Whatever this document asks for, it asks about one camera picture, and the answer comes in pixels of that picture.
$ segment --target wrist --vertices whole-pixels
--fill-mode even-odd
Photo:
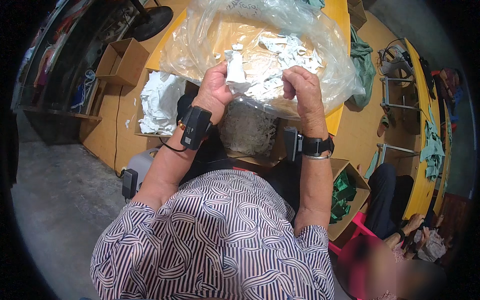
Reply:
[[[328,130],[323,115],[307,115],[300,117],[302,134],[311,138],[321,138],[326,140],[328,138]]]
[[[213,125],[217,125],[220,122],[223,117],[223,113],[225,112],[225,105],[214,98],[204,99],[197,96],[192,101],[192,107],[194,106],[198,106],[210,111],[212,113],[210,121]]]
[[[401,230],[403,231],[403,233],[405,233],[405,236],[410,235],[410,233],[412,232],[412,230],[408,227],[408,225],[403,227]]]

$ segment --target black watch strap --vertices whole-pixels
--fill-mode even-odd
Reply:
[[[305,155],[319,157],[322,152],[327,150],[330,151],[330,154],[333,154],[334,148],[335,145],[330,135],[325,141],[320,138],[303,137],[302,153]]]

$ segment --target concrete floor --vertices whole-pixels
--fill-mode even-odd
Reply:
[[[98,299],[90,259],[125,205],[121,179],[81,144],[47,146],[28,126],[21,128],[12,198],[24,242],[59,299]]]
[[[397,36],[407,37],[433,68],[461,68],[446,34],[422,1],[377,0],[370,11]],[[475,171],[468,99],[458,105],[458,114],[448,192],[468,196],[474,180],[468,174]],[[23,239],[60,299],[98,299],[90,281],[90,258],[98,236],[125,205],[121,180],[81,144],[47,146],[22,113],[18,126],[18,183],[12,196]],[[337,288],[336,299],[349,297]]]

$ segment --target clear plastic bag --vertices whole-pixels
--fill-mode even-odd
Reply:
[[[261,36],[296,33],[311,55],[322,59],[318,68],[325,113],[353,94],[364,94],[343,34],[320,9],[295,0],[192,0],[187,18],[162,49],[160,69],[200,84],[205,71],[221,62],[231,44],[243,44],[247,79],[265,78],[282,68],[277,54],[258,43]],[[296,98],[283,98],[282,86],[268,98],[241,96],[252,107],[285,119],[298,119]]]

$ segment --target striped shirt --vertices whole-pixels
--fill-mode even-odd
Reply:
[[[155,212],[126,205],[94,248],[102,299],[334,299],[326,230],[295,237],[293,209],[264,179],[206,173]]]

